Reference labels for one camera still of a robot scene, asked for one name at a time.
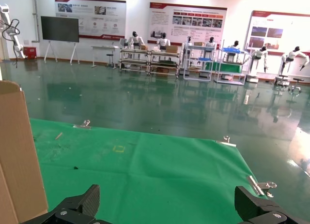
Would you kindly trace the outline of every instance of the debris on mat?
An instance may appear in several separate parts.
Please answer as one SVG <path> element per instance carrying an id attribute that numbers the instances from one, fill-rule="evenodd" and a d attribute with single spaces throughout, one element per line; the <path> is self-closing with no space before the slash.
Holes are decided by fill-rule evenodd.
<path id="1" fill-rule="evenodd" d="M 62 132 L 61 132 L 59 135 L 57 135 L 57 137 L 55 138 L 55 140 L 59 139 L 60 136 L 62 136 Z"/>

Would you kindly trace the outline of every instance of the black monitor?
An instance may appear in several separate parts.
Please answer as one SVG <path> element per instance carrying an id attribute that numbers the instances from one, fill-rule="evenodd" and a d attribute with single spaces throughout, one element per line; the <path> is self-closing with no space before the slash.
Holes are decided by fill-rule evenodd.
<path id="1" fill-rule="evenodd" d="M 41 16 L 43 39 L 78 43 L 78 18 Z"/>

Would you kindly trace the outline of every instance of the cardboard box on shelf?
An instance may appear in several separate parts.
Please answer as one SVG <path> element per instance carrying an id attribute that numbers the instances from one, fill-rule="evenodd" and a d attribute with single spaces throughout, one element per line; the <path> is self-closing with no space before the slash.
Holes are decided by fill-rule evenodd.
<path id="1" fill-rule="evenodd" d="M 143 51 L 147 51 L 149 49 L 149 47 L 147 45 L 142 45 L 141 46 L 141 50 Z"/>
<path id="2" fill-rule="evenodd" d="M 194 42 L 194 46 L 203 46 L 203 42 Z"/>
<path id="3" fill-rule="evenodd" d="M 0 81 L 0 220 L 18 224 L 47 212 L 24 92 Z"/>
<path id="4" fill-rule="evenodd" d="M 178 46 L 167 46 L 167 53 L 178 53 Z"/>
<path id="5" fill-rule="evenodd" d="M 157 73 L 169 73 L 169 69 L 168 68 L 156 68 L 156 72 Z M 165 74 L 156 74 L 157 76 L 168 76 L 168 75 L 165 75 Z"/>

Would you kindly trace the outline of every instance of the green cloth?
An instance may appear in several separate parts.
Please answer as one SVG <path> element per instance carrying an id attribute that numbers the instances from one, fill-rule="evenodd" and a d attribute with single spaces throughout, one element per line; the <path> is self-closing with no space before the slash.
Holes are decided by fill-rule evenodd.
<path id="1" fill-rule="evenodd" d="M 31 126 L 49 210 L 99 184 L 96 218 L 113 224 L 242 221 L 234 188 L 252 191 L 246 177 L 253 174 L 234 147 L 36 119 Z"/>
<path id="2" fill-rule="evenodd" d="M 212 63 L 206 63 L 206 70 L 209 70 L 209 64 Z M 213 71 L 219 68 L 219 63 L 214 62 L 213 63 Z M 241 73 L 241 66 L 239 65 L 232 65 L 232 64 L 221 64 L 221 72 L 230 72 L 230 73 Z"/>

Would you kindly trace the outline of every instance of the display board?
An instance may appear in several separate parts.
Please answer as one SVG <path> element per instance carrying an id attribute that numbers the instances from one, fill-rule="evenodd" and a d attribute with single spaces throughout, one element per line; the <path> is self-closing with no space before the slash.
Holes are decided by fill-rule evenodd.
<path id="1" fill-rule="evenodd" d="M 79 42 L 78 19 L 41 16 L 43 39 Z"/>
<path id="2" fill-rule="evenodd" d="M 247 43 L 254 49 L 266 46 L 271 55 L 282 55 L 300 46 L 310 55 L 310 15 L 253 11 Z"/>
<path id="3" fill-rule="evenodd" d="M 125 37 L 126 1 L 55 0 L 57 17 L 78 18 L 80 38 L 119 40 Z"/>
<path id="4" fill-rule="evenodd" d="M 227 8 L 150 3 L 148 43 L 156 43 L 163 33 L 172 45 L 222 40 Z"/>

